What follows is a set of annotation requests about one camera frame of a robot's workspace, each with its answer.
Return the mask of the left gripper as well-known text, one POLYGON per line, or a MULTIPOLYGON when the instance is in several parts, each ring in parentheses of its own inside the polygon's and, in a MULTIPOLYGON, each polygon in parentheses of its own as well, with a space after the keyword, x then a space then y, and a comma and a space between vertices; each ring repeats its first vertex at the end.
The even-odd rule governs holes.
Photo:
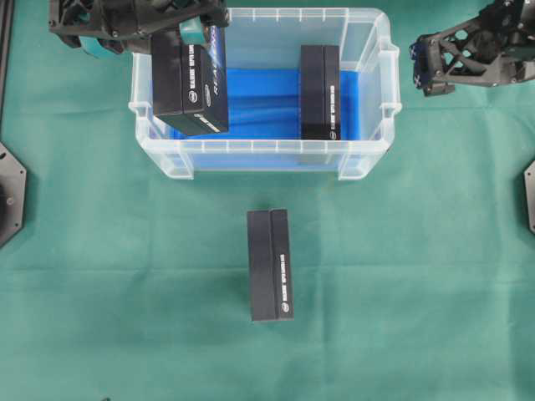
POLYGON ((96 58, 149 48, 151 38, 179 33, 184 44, 215 43, 228 26, 225 1, 50 1, 49 31, 96 58))

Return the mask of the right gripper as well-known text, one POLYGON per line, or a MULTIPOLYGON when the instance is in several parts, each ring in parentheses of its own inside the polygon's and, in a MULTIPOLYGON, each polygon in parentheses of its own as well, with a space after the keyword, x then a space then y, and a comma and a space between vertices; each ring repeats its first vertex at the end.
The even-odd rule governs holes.
POLYGON ((409 47, 413 82, 426 97, 457 84, 494 88, 534 80, 534 2, 495 1, 477 17, 419 36, 409 47))

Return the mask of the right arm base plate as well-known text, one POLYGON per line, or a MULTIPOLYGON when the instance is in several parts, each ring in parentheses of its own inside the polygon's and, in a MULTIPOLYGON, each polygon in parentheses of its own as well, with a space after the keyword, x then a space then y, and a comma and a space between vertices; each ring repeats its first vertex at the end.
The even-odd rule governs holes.
POLYGON ((523 172, 524 187, 527 202, 528 227, 535 233, 535 160, 523 172))

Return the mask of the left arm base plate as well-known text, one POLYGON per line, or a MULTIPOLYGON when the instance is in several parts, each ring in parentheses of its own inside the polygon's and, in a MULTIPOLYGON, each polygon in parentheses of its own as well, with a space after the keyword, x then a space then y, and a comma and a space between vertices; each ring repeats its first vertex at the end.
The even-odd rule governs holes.
POLYGON ((18 159, 1 144, 1 246, 23 227, 27 171, 18 159))

